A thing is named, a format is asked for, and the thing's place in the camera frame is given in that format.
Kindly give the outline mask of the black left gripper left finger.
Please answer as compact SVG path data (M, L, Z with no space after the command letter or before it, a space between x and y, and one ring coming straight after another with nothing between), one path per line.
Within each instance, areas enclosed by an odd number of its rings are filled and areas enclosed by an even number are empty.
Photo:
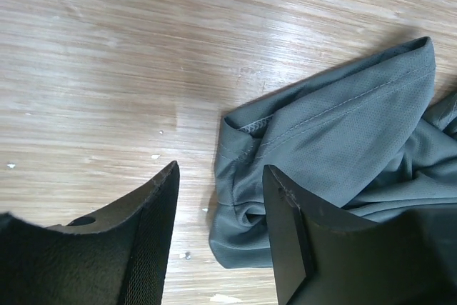
M171 162L67 225L1 215L3 304L160 304L179 194Z

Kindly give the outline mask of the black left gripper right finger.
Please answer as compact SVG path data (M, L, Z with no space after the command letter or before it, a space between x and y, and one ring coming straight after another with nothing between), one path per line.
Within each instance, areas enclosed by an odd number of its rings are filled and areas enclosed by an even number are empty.
M383 223L301 188L275 166L263 197L280 304L454 304L456 207Z

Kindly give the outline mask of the grey t shirt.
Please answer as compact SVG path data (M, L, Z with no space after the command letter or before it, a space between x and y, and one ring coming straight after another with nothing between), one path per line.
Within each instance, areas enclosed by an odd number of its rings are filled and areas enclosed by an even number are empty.
M262 175L372 221L456 202L456 95L433 103L425 36L305 79L227 113L214 165L209 234L227 269L270 267Z

